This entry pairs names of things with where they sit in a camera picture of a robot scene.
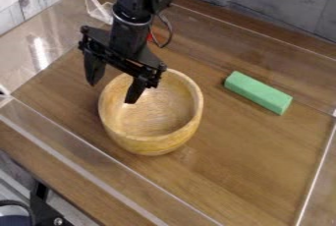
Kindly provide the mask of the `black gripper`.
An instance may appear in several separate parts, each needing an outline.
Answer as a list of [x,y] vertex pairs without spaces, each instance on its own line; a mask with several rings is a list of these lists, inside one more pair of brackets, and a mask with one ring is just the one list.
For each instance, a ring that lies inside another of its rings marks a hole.
[[86,79],[95,86],[106,74],[106,67],[111,65],[134,77],[126,94],[126,103],[135,104],[147,87],[158,87],[167,65],[151,52],[147,45],[140,51],[127,57],[110,46],[110,32],[102,28],[83,26],[83,38],[79,50],[84,55]]

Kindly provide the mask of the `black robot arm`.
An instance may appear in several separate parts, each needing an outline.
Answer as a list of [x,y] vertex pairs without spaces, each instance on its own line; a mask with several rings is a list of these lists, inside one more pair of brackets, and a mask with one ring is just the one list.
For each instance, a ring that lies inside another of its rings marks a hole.
[[126,94],[126,103],[135,104],[147,88],[158,87],[167,64],[151,52],[148,37],[154,36],[151,26],[159,17],[170,28],[170,22],[160,16],[172,0],[118,0],[112,7],[111,30],[83,26],[79,49],[84,55],[86,79],[95,85],[106,74],[108,65],[132,76]]

